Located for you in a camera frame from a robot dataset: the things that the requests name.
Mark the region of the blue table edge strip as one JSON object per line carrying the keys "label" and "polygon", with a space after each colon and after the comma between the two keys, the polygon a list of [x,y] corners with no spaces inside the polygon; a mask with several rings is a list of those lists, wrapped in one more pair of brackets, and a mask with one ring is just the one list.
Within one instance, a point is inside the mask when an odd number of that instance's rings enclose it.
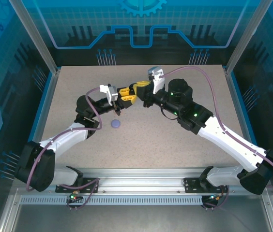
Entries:
{"label": "blue table edge strip", "polygon": [[33,125],[26,143],[22,146],[19,161],[15,169],[15,178],[27,181],[34,159],[42,150],[40,143],[44,132],[46,120],[48,117],[50,105],[52,102],[54,90],[56,88],[58,77],[50,73],[43,88],[39,106],[37,108]]}
{"label": "blue table edge strip", "polygon": [[243,133],[243,137],[250,141],[252,144],[257,145],[257,141],[251,126],[251,122],[242,99],[240,88],[234,73],[232,72],[229,77],[230,92],[232,92],[232,100],[236,109],[240,127]]}

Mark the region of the aluminium mounting rail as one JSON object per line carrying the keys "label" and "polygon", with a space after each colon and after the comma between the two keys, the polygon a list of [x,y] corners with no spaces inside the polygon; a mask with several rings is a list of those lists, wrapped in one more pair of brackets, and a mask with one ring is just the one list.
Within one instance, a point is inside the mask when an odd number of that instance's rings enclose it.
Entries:
{"label": "aluminium mounting rail", "polygon": [[[83,169],[82,178],[95,178],[98,193],[158,194],[185,193],[182,181],[187,177],[199,178],[206,168],[168,169]],[[50,185],[46,190],[57,185]]]}

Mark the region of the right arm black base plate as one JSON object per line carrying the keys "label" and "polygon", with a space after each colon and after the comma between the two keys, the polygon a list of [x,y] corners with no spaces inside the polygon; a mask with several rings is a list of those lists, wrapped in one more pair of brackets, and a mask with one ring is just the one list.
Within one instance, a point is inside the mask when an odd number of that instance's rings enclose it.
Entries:
{"label": "right arm black base plate", "polygon": [[185,193],[227,193],[227,186],[215,187],[207,180],[200,181],[196,177],[187,177],[182,181]]}

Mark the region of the aluminium frame post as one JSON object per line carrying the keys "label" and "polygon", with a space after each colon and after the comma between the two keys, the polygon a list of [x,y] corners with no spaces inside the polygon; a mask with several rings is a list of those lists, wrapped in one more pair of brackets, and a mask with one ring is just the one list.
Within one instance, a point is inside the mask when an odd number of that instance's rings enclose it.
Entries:
{"label": "aluminium frame post", "polygon": [[22,0],[8,0],[8,1],[13,7],[15,13],[17,14],[22,25],[26,29],[28,35],[33,41],[35,47],[37,48],[39,54],[41,55],[47,67],[49,68],[50,72],[54,75],[57,75],[58,73],[57,65],[54,59],[52,58],[50,51],[48,50],[41,34],[39,33],[24,3],[22,2]]}
{"label": "aluminium frame post", "polygon": [[235,47],[227,65],[225,68],[226,75],[230,75],[235,68],[237,62],[245,51],[247,45],[249,44],[251,38],[257,31],[262,19],[264,18],[268,8],[270,7],[273,0],[260,0],[255,12],[253,13],[247,27],[245,28],[237,46]]}

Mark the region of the grey metal panel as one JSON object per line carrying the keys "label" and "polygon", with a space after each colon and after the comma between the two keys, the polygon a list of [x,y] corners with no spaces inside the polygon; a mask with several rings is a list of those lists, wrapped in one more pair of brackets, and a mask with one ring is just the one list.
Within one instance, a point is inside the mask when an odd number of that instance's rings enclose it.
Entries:
{"label": "grey metal panel", "polygon": [[64,206],[25,205],[13,232],[270,232],[259,204],[254,209],[200,206]]}

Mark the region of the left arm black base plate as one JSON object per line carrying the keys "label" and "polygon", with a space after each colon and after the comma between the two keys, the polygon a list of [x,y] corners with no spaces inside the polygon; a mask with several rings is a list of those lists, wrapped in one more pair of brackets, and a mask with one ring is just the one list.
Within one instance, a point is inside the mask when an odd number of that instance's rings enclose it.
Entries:
{"label": "left arm black base plate", "polygon": [[77,180],[73,185],[73,189],[57,185],[55,187],[56,193],[72,193],[73,191],[78,190],[80,193],[93,193],[98,192],[98,183],[96,184],[95,178],[83,178],[82,180]]}

